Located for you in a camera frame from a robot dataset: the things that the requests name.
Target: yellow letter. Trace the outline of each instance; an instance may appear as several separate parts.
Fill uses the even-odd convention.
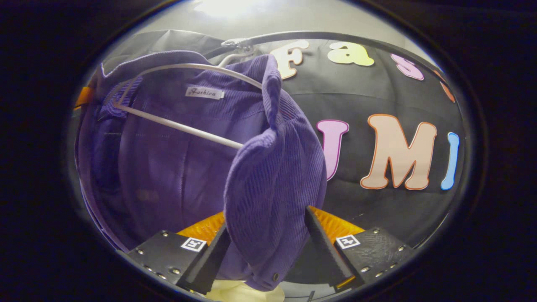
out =
[[[302,52],[300,49],[296,49],[297,47],[306,49],[309,47],[309,42],[306,40],[296,41],[280,48],[276,48],[270,52],[278,62],[278,71],[280,71],[282,80],[290,78],[296,74],[296,69],[291,68],[290,62],[295,63],[295,65],[300,65],[300,63],[302,63]]]
[[[338,42],[331,44],[330,48],[333,50],[328,53],[328,59],[334,63],[355,63],[362,66],[371,66],[375,62],[369,57],[366,49],[360,44]]]
[[[436,127],[430,123],[420,123],[414,139],[408,146],[399,120],[387,114],[374,114],[367,119],[375,129],[375,154],[369,175],[362,178],[360,185],[366,189],[382,189],[388,185],[386,169],[391,166],[391,180],[394,188],[403,183],[414,167],[410,178],[405,182],[409,190],[422,190],[429,184],[429,169],[433,155]]]

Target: shirt label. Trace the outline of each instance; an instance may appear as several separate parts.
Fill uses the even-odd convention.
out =
[[[203,87],[189,87],[188,89],[186,89],[185,96],[221,99],[224,98],[224,91]]]

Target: corduroy fabric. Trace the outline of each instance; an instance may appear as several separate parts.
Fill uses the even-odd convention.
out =
[[[103,232],[124,249],[160,229],[179,231],[224,210],[232,244],[218,278],[272,290],[307,239],[306,206],[322,206],[322,147],[303,112],[281,90],[272,55],[227,67],[262,82],[261,91],[213,71],[174,69],[137,78],[124,100],[243,143],[238,152],[110,107],[107,100],[124,89],[112,96],[114,87],[148,68],[175,63],[209,64],[197,53],[173,51],[96,73],[91,82],[96,100],[78,146],[87,205]],[[185,97],[189,87],[223,90],[225,97]]]

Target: pink letter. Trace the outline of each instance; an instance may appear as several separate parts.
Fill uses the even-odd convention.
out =
[[[397,62],[397,68],[407,77],[415,78],[416,80],[423,81],[425,78],[419,69],[414,66],[414,63],[398,56],[391,54],[391,58]]]
[[[323,152],[326,160],[326,180],[329,181],[337,170],[341,137],[349,131],[349,125],[340,120],[326,119],[317,123],[317,129],[323,133]]]

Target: letter m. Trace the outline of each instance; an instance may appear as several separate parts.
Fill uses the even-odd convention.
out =
[[[429,184],[429,169],[433,155],[436,127],[430,123],[420,123],[412,143],[408,145],[399,120],[387,114],[374,114],[367,119],[375,129],[375,153],[369,175],[362,178],[360,185],[366,189],[382,189],[388,185],[386,169],[391,167],[394,188],[399,187],[408,173],[412,175],[405,182],[409,190],[422,190]]]

